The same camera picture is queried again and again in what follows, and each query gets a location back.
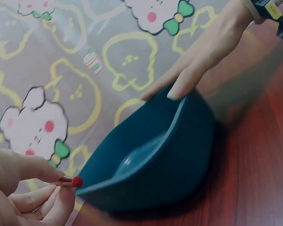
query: cartoon character print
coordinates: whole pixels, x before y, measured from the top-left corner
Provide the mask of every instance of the cartoon character print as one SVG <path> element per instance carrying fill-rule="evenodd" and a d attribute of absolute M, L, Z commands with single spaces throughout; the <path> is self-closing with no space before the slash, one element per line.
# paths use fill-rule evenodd
<path fill-rule="evenodd" d="M 166 29 L 174 36 L 185 17 L 194 14 L 189 0 L 124 0 L 143 31 L 157 35 Z"/>
<path fill-rule="evenodd" d="M 43 17 L 51 20 L 51 13 L 55 9 L 55 0 L 20 0 L 18 13 L 27 16 L 32 14 L 34 18 Z"/>
<path fill-rule="evenodd" d="M 0 131 L 10 149 L 41 156 L 55 167 L 70 155 L 65 144 L 67 128 L 63 107 L 47 100 L 43 87 L 31 88 L 22 109 L 11 106 L 0 120 Z"/>

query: fingernail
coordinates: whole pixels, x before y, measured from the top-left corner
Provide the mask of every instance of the fingernail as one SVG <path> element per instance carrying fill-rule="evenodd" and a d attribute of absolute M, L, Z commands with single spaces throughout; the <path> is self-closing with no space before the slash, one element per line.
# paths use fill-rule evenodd
<path fill-rule="evenodd" d="M 178 94 L 174 91 L 174 89 L 172 88 L 168 94 L 167 94 L 167 98 L 169 98 L 170 100 L 178 100 Z"/>
<path fill-rule="evenodd" d="M 59 176 L 64 177 L 66 174 L 60 170 L 57 169 L 57 173 L 59 174 Z"/>

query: sleeve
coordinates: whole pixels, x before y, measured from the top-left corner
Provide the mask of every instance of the sleeve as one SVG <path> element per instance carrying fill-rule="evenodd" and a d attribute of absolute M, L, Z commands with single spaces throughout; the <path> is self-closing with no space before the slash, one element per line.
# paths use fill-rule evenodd
<path fill-rule="evenodd" d="M 265 19 L 260 16 L 255 6 L 251 2 L 251 0 L 241 0 L 241 1 L 246 6 L 246 8 L 248 8 L 248 10 L 250 11 L 256 24 L 261 24 L 265 21 Z M 276 6 L 280 6 L 283 3 L 283 0 L 273 0 L 273 2 L 276 4 Z"/>

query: yellow label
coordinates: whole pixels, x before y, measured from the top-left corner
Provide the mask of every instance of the yellow label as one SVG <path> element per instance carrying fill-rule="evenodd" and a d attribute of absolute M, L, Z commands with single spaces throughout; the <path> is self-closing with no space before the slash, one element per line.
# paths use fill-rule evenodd
<path fill-rule="evenodd" d="M 270 0 L 269 3 L 265 5 L 265 8 L 274 20 L 277 20 L 282 16 L 280 10 L 272 0 Z"/>

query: hand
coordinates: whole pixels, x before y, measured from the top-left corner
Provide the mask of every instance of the hand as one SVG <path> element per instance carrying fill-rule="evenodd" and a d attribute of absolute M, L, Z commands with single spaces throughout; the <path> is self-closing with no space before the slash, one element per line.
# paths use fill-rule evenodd
<path fill-rule="evenodd" d="M 37 156 L 0 149 L 0 226 L 64 226 L 75 205 L 75 189 L 49 185 L 26 194 L 12 194 L 19 181 L 59 181 L 63 172 Z"/>
<path fill-rule="evenodd" d="M 206 71 L 236 48 L 252 20 L 250 12 L 240 0 L 230 1 L 216 21 L 141 98 L 148 101 L 173 82 L 168 98 L 176 100 L 188 94 Z"/>

